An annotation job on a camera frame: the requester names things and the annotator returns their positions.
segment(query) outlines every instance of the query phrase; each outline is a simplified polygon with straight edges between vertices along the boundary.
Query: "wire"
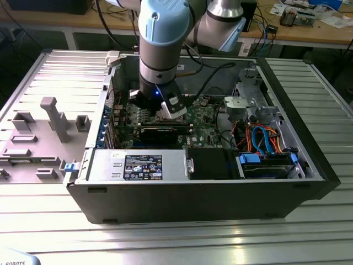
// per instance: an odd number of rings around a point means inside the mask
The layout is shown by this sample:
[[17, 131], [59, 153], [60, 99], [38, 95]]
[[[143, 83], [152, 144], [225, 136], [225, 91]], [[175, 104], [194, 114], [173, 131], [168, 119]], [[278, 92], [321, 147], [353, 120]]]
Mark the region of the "wire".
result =
[[352, 43], [353, 43], [353, 39], [351, 40], [351, 43], [349, 43], [347, 49], [345, 50], [344, 54], [342, 55], [343, 58], [344, 58], [344, 56], [346, 55], [346, 53], [349, 51], [349, 48], [351, 48]]
[[[186, 52], [188, 53], [189, 57], [190, 57], [194, 62], [196, 62], [196, 63], [198, 63], [198, 64], [200, 65], [200, 64], [201, 64], [201, 61], [198, 61], [197, 59], [195, 59], [195, 58], [193, 57], [193, 55], [190, 53], [191, 46], [188, 45], [188, 46], [185, 46], [185, 48], [186, 48]], [[200, 58], [200, 54], [198, 54], [196, 51], [194, 51], [194, 53], [196, 53], [197, 56]], [[207, 63], [205, 63], [205, 62], [202, 62], [202, 64], [203, 64], [205, 67], [208, 67], [208, 68], [217, 68], [217, 66], [209, 65], [209, 64], [207, 64]]]
[[28, 34], [28, 32], [11, 16], [11, 14], [10, 14], [10, 13], [7, 11], [7, 9], [5, 8], [5, 5], [4, 5], [4, 3], [3, 3], [2, 0], [0, 0], [0, 3], [1, 3], [1, 6], [2, 6], [2, 8], [4, 9], [5, 13], [10, 17], [10, 19], [11, 19], [13, 22], [15, 22], [16, 25], [17, 25], [18, 27], [20, 27], [24, 32], [26, 32], [27, 36], [33, 41], [33, 43], [34, 43], [35, 45], [37, 45], [37, 47], [38, 47], [40, 50], [42, 50], [42, 49], [43, 49], [42, 46], [40, 46], [39, 43], [38, 43], [30, 34]]
[[202, 87], [200, 88], [200, 90], [198, 91], [198, 93], [195, 95], [193, 101], [195, 101], [200, 94], [204, 91], [204, 89], [206, 88], [207, 84], [209, 83], [209, 81], [212, 79], [212, 77], [222, 68], [225, 68], [227, 66], [235, 66], [234, 62], [228, 62], [228, 63], [224, 63], [223, 65], [218, 66], [216, 69], [214, 69], [214, 71], [210, 74], [210, 76], [206, 79], [206, 81], [204, 82], [204, 84], [202, 85]]
[[22, 41], [23, 38], [26, 36], [26, 32], [23, 32], [23, 35], [21, 37], [21, 41], [20, 41], [20, 45], [18, 46], [18, 58], [20, 59], [21, 62], [23, 62], [22, 58], [21, 58], [21, 46], [22, 46]]
[[278, 145], [278, 151], [279, 151], [279, 153], [283, 153], [283, 152], [282, 152], [281, 145], [280, 145], [280, 138], [279, 138], [279, 137], [277, 137], [277, 145]]
[[137, 36], [137, 33], [136, 33], [135, 24], [133, 23], [133, 21], [131, 22], [131, 24], [132, 24], [133, 34], [135, 35], [137, 45], [139, 46], [139, 45], [140, 45], [140, 41], [138, 40], [138, 36]]
[[115, 42], [115, 44], [118, 44], [118, 45], [121, 46], [121, 47], [124, 47], [124, 48], [126, 48], [126, 49], [131, 50], [130, 47], [127, 47], [127, 46], [125, 46], [125, 45], [119, 43], [119, 42], [115, 39], [115, 37], [113, 36], [113, 34], [111, 33], [110, 29], [108, 28], [108, 25], [106, 24], [106, 22], [105, 22], [105, 20], [104, 20], [103, 14], [102, 14], [102, 12], [101, 12], [101, 10], [100, 10], [99, 0], [95, 0], [95, 5], [96, 5], [96, 7], [97, 7], [97, 12], [98, 12], [100, 21], [101, 21], [101, 23], [103, 24], [103, 27], [105, 28], [105, 30], [106, 30], [107, 34], [109, 35], [109, 37], [111, 38], [111, 40], [112, 40], [113, 42]]
[[227, 94], [225, 94], [225, 92], [220, 88], [220, 87], [216, 87], [216, 86], [213, 86], [213, 87], [207, 87], [204, 91], [204, 94], [206, 93], [206, 91], [208, 91], [209, 89], [212, 89], [212, 88], [215, 88], [217, 89], [218, 91], [220, 91], [224, 96], [227, 96]]
[[[94, 1], [93, 1], [91, 9], [94, 10], [94, 11], [96, 11], [96, 12], [98, 12], [97, 9], [94, 9], [94, 4], [95, 4], [95, 3], [94, 3]], [[102, 14], [119, 14], [119, 13], [123, 13], [123, 12], [127, 11], [127, 9], [124, 9], [124, 10], [120, 10], [120, 11], [116, 11], [116, 12], [110, 12], [110, 9], [111, 9], [112, 7], [114, 7], [114, 6], [111, 6], [110, 8], [108, 8], [108, 12], [102, 12]]]
[[222, 105], [224, 105], [224, 101], [222, 101], [222, 102], [220, 103], [220, 106], [219, 106], [218, 109], [217, 109], [217, 113], [216, 113], [216, 117], [215, 117], [216, 132], [217, 132], [217, 134], [218, 134], [224, 141], [226, 141], [227, 143], [229, 143], [229, 145], [230, 145], [231, 147], [232, 147], [232, 146], [235, 147], [235, 145], [234, 145], [231, 141], [229, 141], [227, 138], [225, 138], [225, 137], [222, 135], [222, 133], [224, 133], [224, 132], [226, 132], [226, 131], [220, 132], [220, 130], [219, 130], [219, 128], [218, 128], [217, 120], [218, 120], [218, 115], [219, 115], [219, 113], [220, 113], [220, 109], [221, 109]]
[[186, 50], [190, 49], [191, 51], [193, 51], [198, 56], [198, 58], [200, 58], [200, 67], [196, 71], [177, 74], [176, 77], [193, 76], [193, 75], [201, 72], [202, 68], [204, 67], [204, 61], [203, 61], [201, 55], [197, 51], [195, 51], [189, 44], [184, 43], [184, 45], [186, 47]]
[[267, 41], [267, 32], [266, 32], [266, 29], [265, 29], [265, 26], [263, 25], [263, 23], [261, 23], [261, 22], [258, 22], [258, 23], [263, 27], [264, 34], [265, 34], [263, 47], [261, 48], [261, 52], [259, 54], [259, 57], [261, 57], [261, 55], [262, 55], [262, 53], [264, 51], [264, 47], [265, 47], [266, 41]]
[[135, 24], [134, 24], [134, 21], [135, 21], [135, 12], [134, 12], [133, 10], [129, 10], [129, 19], [130, 19], [130, 21], [131, 21], [131, 25], [132, 25], [132, 29], [133, 29], [133, 34], [135, 35], [135, 39], [136, 39], [137, 45], [140, 45], [140, 41], [138, 40], [138, 36], [137, 36], [137, 33], [136, 33]]
[[274, 153], [270, 143], [269, 143], [269, 136], [265, 130], [265, 128], [261, 127], [261, 126], [256, 126], [254, 129], [253, 129], [253, 132], [252, 132], [252, 144], [253, 146], [256, 148], [256, 150], [258, 150], [262, 155], [265, 154], [265, 152], [256, 144], [256, 139], [255, 139], [255, 135], [256, 135], [256, 131], [258, 130], [262, 130], [263, 133], [264, 133], [264, 140], [265, 140], [265, 146], [266, 146], [266, 149], [267, 149], [267, 152], [268, 153]]
[[[265, 27], [265, 28], [267, 28], [267, 26], [268, 26], [268, 23], [267, 23], [267, 20], [264, 18], [264, 16], [263, 16], [263, 13], [262, 13], [262, 11], [261, 11], [261, 9], [259, 8], [259, 5], [257, 5], [256, 6], [256, 8], [259, 10], [259, 12], [260, 12], [260, 15], [258, 15], [258, 14], [254, 14], [255, 16], [257, 16], [257, 17], [260, 17], [261, 19], [262, 19], [262, 24], [263, 24], [263, 26]], [[260, 22], [261, 23], [261, 21], [259, 21], [258, 19], [256, 19], [256, 18], [252, 18], [252, 20], [254, 21], [254, 22]], [[261, 38], [259, 39], [259, 41], [258, 41], [258, 43], [256, 44], [256, 47], [251, 51], [251, 53], [249, 54], [249, 56], [251, 56], [252, 54], [253, 54], [253, 52], [255, 51], [255, 50], [257, 50], [257, 48], [258, 48], [258, 46], [259, 46], [259, 44], [260, 44], [260, 42], [261, 42], [261, 39], [263, 38], [263, 36], [264, 36], [264, 31], [262, 32], [262, 35], [261, 35]]]
[[[256, 126], [260, 126], [260, 127], [262, 127], [262, 128], [264, 128], [266, 131], [271, 131], [273, 134], [278, 134], [275, 130], [273, 130], [271, 127], [267, 127], [267, 126], [265, 126], [265, 125], [263, 125], [263, 124], [259, 124], [259, 123], [252, 123], [253, 125], [256, 125]], [[283, 153], [282, 152], [282, 148], [281, 148], [281, 145], [280, 145], [280, 137], [279, 136], [277, 136], [276, 137], [277, 138], [277, 148], [278, 148], [278, 152], [279, 153]]]

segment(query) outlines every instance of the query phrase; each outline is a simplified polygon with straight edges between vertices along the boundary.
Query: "black cable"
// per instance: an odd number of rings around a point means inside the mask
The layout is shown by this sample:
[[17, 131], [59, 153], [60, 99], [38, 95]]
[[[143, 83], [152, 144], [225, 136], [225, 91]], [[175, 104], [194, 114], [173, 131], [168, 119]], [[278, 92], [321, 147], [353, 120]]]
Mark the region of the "black cable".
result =
[[[194, 62], [196, 62], [196, 63], [199, 64], [199, 65], [203, 64], [203, 66], [208, 67], [208, 68], [217, 68], [217, 66], [209, 65], [209, 64], [203, 62], [203, 60], [202, 60], [202, 62], [201, 62], [201, 61], [198, 61], [197, 59], [195, 59], [195, 58], [193, 57], [193, 55], [190, 53], [189, 47], [185, 46], [186, 52], [188, 53], [190, 59], [192, 59]], [[196, 51], [194, 51], [194, 53], [196, 53], [196, 55], [197, 55], [200, 59], [202, 59], [202, 57], [200, 56], [199, 53], [197, 53]]]
[[139, 46], [140, 45], [140, 41], [138, 40], [138, 36], [137, 36], [137, 33], [136, 33], [136, 29], [135, 29], [135, 24], [133, 23], [133, 21], [131, 22], [131, 24], [132, 24], [132, 29], [133, 29], [133, 33], [134, 33], [135, 38], [136, 38], [137, 45]]
[[222, 102], [220, 103], [220, 106], [219, 106], [218, 109], [217, 109], [217, 113], [216, 113], [216, 117], [215, 117], [216, 133], [217, 133], [217, 135], [219, 135], [224, 141], [226, 141], [227, 143], [229, 143], [229, 145], [232, 147], [232, 146], [234, 146], [234, 144], [222, 135], [222, 134], [225, 133], [226, 131], [220, 132], [220, 130], [219, 130], [219, 128], [218, 128], [218, 124], [217, 124], [218, 115], [219, 115], [219, 113], [220, 113], [220, 109], [221, 109], [222, 105], [224, 105], [224, 101], [222, 101]]
[[134, 24], [135, 12], [133, 10], [129, 10], [129, 19], [131, 21], [131, 25], [132, 25], [132, 28], [133, 28], [133, 34], [135, 35], [137, 45], [140, 45], [140, 41], [138, 40], [138, 36], [137, 36], [137, 33], [136, 33], [135, 24]]
[[337, 78], [341, 75], [341, 73], [342, 73], [343, 69], [345, 68], [345, 66], [347, 65], [347, 63], [350, 62], [350, 60], [353, 58], [353, 52], [351, 52], [351, 54], [349, 54], [348, 57], [345, 58], [345, 55], [348, 52], [349, 48], [352, 46], [352, 43], [353, 43], [353, 39], [351, 40], [350, 44], [348, 45], [346, 51], [343, 53], [343, 58], [341, 59], [341, 63], [339, 64], [338, 67], [336, 67], [336, 71], [331, 76], [330, 83], [332, 85], [335, 83]]
[[190, 58], [193, 59], [193, 61], [195, 61], [196, 59], [193, 58], [193, 56], [190, 53], [190, 50], [193, 51], [200, 59], [200, 61], [197, 61], [197, 63], [200, 65], [200, 67], [199, 67], [199, 69], [196, 70], [195, 74], [201, 72], [201, 70], [203, 69], [203, 67], [205, 65], [204, 60], [202, 59], [201, 55], [195, 49], [193, 49], [189, 44], [184, 43], [184, 45], [186, 47], [186, 52], [189, 54]]
[[227, 94], [225, 94], [225, 92], [224, 92], [220, 87], [217, 87], [217, 86], [207, 87], [206, 90], [205, 90], [205, 93], [206, 93], [206, 91], [208, 91], [209, 89], [212, 89], [212, 88], [217, 89], [217, 90], [220, 91], [224, 96], [227, 96]]
[[347, 49], [345, 50], [344, 54], [342, 55], [342, 58], [344, 58], [344, 56], [346, 55], [346, 53], [349, 51], [349, 48], [351, 48], [352, 43], [353, 43], [353, 39], [351, 40], [351, 43], [349, 43]]
[[109, 37], [111, 38], [111, 40], [112, 40], [113, 42], [115, 42], [115, 44], [118, 44], [118, 45], [121, 46], [121, 47], [124, 47], [124, 48], [126, 48], [126, 49], [131, 50], [130, 47], [127, 47], [127, 46], [125, 46], [125, 45], [119, 43], [119, 42], [115, 39], [115, 37], [113, 36], [113, 34], [111, 33], [110, 29], [108, 28], [108, 25], [106, 24], [106, 22], [105, 22], [105, 20], [104, 20], [103, 14], [102, 14], [102, 12], [101, 12], [101, 10], [100, 10], [99, 0], [95, 0], [95, 5], [96, 5], [96, 7], [97, 7], [97, 12], [98, 12], [100, 21], [101, 21], [101, 23], [103, 24], [103, 27], [105, 28], [105, 30], [106, 30], [107, 34], [109, 35]]
[[[94, 10], [94, 11], [96, 11], [96, 12], [98, 12], [97, 9], [94, 9], [94, 6], [93, 6], [93, 5], [92, 5], [91, 9]], [[127, 9], [124, 9], [124, 10], [121, 10], [121, 11], [110, 12], [109, 9], [108, 9], [108, 12], [102, 12], [102, 14], [108, 14], [108, 15], [110, 15], [110, 14], [119, 14], [119, 13], [123, 13], [123, 12], [126, 12], [126, 11], [127, 11]]]
[[37, 41], [36, 41], [31, 35], [29, 35], [28, 32], [17, 22], [17, 20], [14, 19], [14, 18], [11, 16], [11, 14], [10, 14], [10, 13], [7, 11], [7, 9], [5, 8], [5, 5], [4, 5], [4, 3], [3, 3], [2, 0], [0, 0], [0, 3], [1, 3], [1, 6], [2, 6], [2, 8], [4, 9], [5, 13], [10, 17], [10, 19], [11, 19], [13, 22], [15, 22], [16, 25], [17, 25], [18, 27], [20, 27], [24, 32], [26, 32], [27, 36], [33, 41], [33, 43], [35, 43], [35, 45], [37, 45], [37, 47], [38, 47], [40, 50], [42, 50], [42, 49], [43, 49], [42, 46], [40, 46], [40, 45], [37, 43]]
[[228, 63], [224, 63], [223, 65], [218, 66], [216, 69], [214, 69], [214, 71], [210, 74], [210, 76], [206, 79], [206, 81], [204, 82], [204, 84], [202, 85], [202, 87], [200, 88], [200, 90], [198, 91], [198, 93], [195, 95], [194, 100], [195, 101], [200, 94], [204, 91], [204, 89], [206, 88], [207, 84], [209, 83], [209, 81], [212, 79], [212, 77], [222, 68], [225, 68], [226, 66], [235, 66], [234, 62], [228, 62]]

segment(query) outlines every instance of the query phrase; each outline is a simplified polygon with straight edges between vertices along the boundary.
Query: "warning label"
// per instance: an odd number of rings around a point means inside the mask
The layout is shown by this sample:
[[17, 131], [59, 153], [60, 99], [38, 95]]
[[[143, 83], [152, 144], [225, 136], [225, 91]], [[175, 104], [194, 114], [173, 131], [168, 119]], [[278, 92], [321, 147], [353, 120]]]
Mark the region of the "warning label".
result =
[[154, 181], [162, 178], [162, 156], [125, 156], [126, 181]]

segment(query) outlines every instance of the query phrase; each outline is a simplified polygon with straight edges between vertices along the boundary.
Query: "end effector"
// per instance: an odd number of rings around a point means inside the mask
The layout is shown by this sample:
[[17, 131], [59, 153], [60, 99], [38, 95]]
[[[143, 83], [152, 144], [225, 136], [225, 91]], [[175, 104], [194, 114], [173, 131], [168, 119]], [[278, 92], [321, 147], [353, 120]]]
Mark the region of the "end effector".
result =
[[163, 108], [170, 119], [186, 113], [175, 82], [185, 41], [220, 51], [231, 51], [246, 19], [239, 0], [107, 0], [123, 8], [140, 10], [140, 90], [135, 102], [141, 108]]

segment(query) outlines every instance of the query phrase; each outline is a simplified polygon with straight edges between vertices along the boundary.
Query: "wooden desk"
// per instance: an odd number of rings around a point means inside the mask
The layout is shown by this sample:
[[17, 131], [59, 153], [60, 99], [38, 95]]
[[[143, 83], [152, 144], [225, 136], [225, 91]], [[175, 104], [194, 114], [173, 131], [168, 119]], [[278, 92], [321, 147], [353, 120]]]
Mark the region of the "wooden desk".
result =
[[[353, 28], [345, 27], [337, 29], [326, 25], [321, 21], [316, 21], [314, 27], [281, 26], [277, 15], [269, 14], [271, 6], [277, 3], [276, 0], [259, 0], [260, 9], [269, 24], [279, 27], [274, 44], [308, 46], [308, 47], [329, 47], [333, 49], [345, 49], [353, 36]], [[102, 11], [106, 11], [108, 5], [105, 1], [101, 2]], [[64, 32], [69, 49], [77, 49], [73, 33], [102, 33], [105, 30], [101, 24], [96, 11], [89, 9], [85, 15], [71, 15], [63, 13], [12, 11], [8, 5], [7, 10], [24, 27], [29, 29], [52, 30]], [[113, 7], [111, 11], [119, 11], [118, 7]], [[353, 12], [353, 7], [342, 5], [340, 10], [343, 12]], [[127, 17], [127, 12], [104, 15], [106, 23], [117, 35], [133, 35], [132, 25]], [[0, 27], [16, 28], [17, 26], [10, 20], [4, 10], [0, 8]], [[250, 45], [261, 38], [261, 32], [256, 23], [252, 23], [250, 31], [242, 33], [240, 42], [243, 43], [239, 55], [246, 56]]]

